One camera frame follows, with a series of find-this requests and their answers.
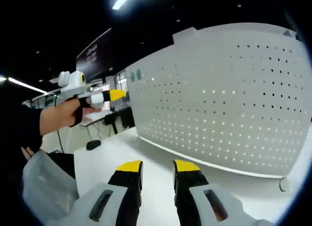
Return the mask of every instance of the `perforated wall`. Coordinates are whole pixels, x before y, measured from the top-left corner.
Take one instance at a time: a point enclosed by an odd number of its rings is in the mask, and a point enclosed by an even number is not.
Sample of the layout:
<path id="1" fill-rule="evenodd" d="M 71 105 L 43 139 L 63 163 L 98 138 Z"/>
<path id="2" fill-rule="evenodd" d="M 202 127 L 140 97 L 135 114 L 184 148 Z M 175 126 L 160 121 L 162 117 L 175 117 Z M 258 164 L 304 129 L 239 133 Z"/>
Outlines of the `perforated wall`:
<path id="1" fill-rule="evenodd" d="M 257 30 L 196 31 L 126 69 L 138 135 L 197 162 L 286 176 L 312 113 L 301 42 Z"/>

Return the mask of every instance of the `white floor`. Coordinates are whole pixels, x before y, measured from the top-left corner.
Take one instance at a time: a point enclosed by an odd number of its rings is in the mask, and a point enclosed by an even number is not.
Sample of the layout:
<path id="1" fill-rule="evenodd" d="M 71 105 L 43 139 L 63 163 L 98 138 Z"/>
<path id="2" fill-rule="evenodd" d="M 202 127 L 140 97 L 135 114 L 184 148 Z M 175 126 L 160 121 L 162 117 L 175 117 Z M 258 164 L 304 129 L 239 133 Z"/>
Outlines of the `white floor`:
<path id="1" fill-rule="evenodd" d="M 115 122 L 117 131 L 122 132 L 121 121 L 118 118 Z M 102 121 L 88 126 L 92 140 L 102 140 L 114 135 L 111 125 L 103 125 Z M 72 128 L 66 127 L 59 130 L 61 143 L 65 153 L 73 154 L 76 149 L 84 147 L 91 140 L 86 127 L 78 124 Z M 61 150 L 57 132 L 49 133 L 42 139 L 41 149 L 46 152 Z"/>

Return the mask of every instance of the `table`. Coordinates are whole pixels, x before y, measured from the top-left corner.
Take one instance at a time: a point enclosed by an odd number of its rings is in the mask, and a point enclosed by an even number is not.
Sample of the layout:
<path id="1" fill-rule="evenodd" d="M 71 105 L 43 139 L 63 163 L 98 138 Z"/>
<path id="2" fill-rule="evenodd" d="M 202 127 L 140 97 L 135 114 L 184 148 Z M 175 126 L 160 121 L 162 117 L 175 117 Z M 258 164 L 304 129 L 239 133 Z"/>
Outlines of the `table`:
<path id="1" fill-rule="evenodd" d="M 86 115 L 87 118 L 90 119 L 90 121 L 85 121 L 85 122 L 81 122 L 80 124 L 83 125 L 84 127 L 90 126 L 102 119 L 105 118 L 105 116 L 111 114 L 112 112 L 110 110 L 102 110 L 100 112 L 95 112 L 92 114 L 88 114 Z"/>
<path id="2" fill-rule="evenodd" d="M 309 134 L 304 149 L 309 149 L 309 144 L 312 142 L 312 127 Z M 137 226 L 180 225 L 174 205 L 172 161 L 182 159 L 181 157 L 141 140 L 135 128 L 102 140 L 101 146 L 92 151 L 87 151 L 85 148 L 78 149 L 74 156 L 80 196 L 98 183 L 107 183 L 117 166 L 129 161 L 142 160 L 142 206 Z M 277 179 L 245 176 L 197 165 L 210 184 L 218 184 L 239 198 L 243 203 L 244 211 L 256 219 L 276 222 L 291 203 L 296 192 L 281 192 Z"/>

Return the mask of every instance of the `sleeve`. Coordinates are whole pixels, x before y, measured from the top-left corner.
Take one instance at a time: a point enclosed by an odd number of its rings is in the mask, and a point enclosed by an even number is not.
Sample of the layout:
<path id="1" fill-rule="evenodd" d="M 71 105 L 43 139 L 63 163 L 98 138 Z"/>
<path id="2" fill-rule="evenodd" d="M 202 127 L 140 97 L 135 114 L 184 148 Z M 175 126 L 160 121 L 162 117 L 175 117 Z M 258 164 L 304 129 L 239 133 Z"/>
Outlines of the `sleeve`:
<path id="1" fill-rule="evenodd" d="M 42 109 L 31 109 L 25 105 L 10 107 L 7 127 L 11 143 L 18 147 L 29 147 L 37 152 L 42 144 L 40 114 Z"/>

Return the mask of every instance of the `black mouse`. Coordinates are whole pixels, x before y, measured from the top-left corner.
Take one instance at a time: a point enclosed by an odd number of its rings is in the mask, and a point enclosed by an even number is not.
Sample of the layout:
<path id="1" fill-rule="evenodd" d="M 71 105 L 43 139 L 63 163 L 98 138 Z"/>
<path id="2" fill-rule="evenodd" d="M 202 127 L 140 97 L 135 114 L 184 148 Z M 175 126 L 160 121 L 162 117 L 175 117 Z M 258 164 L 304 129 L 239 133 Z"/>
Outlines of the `black mouse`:
<path id="1" fill-rule="evenodd" d="M 96 147 L 98 147 L 100 145 L 101 145 L 101 141 L 100 140 L 89 141 L 87 143 L 86 149 L 87 150 L 93 150 L 93 149 L 95 149 Z"/>

